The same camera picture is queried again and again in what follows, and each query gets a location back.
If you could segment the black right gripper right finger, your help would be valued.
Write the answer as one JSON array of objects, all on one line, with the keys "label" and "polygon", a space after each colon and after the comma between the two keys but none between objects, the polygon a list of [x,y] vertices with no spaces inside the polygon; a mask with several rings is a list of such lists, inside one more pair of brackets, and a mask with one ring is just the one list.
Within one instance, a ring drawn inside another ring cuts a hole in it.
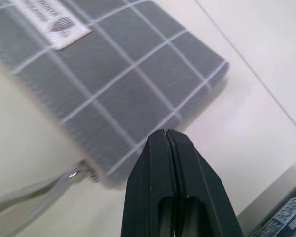
[{"label": "black right gripper right finger", "polygon": [[242,231],[220,177],[192,141],[174,130],[169,140],[178,188],[177,237],[240,237]]}]

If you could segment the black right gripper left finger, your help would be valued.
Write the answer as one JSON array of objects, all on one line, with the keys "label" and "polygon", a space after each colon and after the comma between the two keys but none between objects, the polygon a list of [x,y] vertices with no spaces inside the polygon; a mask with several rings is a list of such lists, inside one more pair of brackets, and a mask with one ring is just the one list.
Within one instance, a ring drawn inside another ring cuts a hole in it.
[{"label": "black right gripper left finger", "polygon": [[122,237],[180,237],[182,225],[174,157],[182,133],[158,130],[151,134],[126,185]]}]

